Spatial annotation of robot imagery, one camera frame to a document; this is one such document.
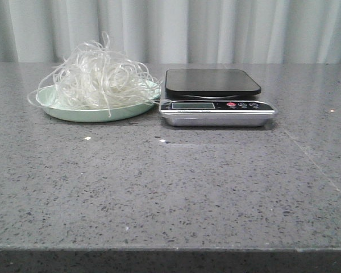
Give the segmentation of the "white vermicelli noodle bundle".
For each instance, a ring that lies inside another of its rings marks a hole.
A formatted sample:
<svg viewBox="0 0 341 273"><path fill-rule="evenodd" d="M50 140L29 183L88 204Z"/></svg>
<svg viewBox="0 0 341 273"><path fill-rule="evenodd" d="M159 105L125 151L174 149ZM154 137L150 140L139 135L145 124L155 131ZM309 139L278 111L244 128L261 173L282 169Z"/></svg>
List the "white vermicelli noodle bundle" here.
<svg viewBox="0 0 341 273"><path fill-rule="evenodd" d="M44 109L104 110L108 117L122 106L170 104L161 97L161 80L145 64L114 50L108 33L102 38L103 43L78 45L27 95L27 101Z"/></svg>

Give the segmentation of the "black silver kitchen scale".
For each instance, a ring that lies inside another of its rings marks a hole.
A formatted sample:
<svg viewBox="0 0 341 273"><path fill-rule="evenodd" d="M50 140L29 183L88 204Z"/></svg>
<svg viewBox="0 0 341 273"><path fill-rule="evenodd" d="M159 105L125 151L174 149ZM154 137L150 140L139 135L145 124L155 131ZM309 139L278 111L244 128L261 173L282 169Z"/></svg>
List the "black silver kitchen scale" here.
<svg viewBox="0 0 341 273"><path fill-rule="evenodd" d="M159 112L172 126L259 127L277 110L254 99L261 87L239 69L170 69Z"/></svg>

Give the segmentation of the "light green round plate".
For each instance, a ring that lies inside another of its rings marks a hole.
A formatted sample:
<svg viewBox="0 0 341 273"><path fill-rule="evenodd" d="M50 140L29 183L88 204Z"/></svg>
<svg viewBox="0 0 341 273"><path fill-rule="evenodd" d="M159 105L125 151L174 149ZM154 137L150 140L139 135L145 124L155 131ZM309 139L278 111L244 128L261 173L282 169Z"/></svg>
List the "light green round plate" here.
<svg viewBox="0 0 341 273"><path fill-rule="evenodd" d="M110 122L132 118L158 103L161 87L145 80L130 85L86 88L59 88L56 85L36 91L38 107L52 117L71 122Z"/></svg>

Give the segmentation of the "white pleated curtain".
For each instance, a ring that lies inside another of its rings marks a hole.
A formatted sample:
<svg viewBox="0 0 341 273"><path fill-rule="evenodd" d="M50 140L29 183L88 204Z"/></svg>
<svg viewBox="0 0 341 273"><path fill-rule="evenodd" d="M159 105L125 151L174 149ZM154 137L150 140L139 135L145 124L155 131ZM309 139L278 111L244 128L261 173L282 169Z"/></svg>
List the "white pleated curtain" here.
<svg viewBox="0 0 341 273"><path fill-rule="evenodd" d="M341 63L341 1L0 1L0 61L102 40L144 63Z"/></svg>

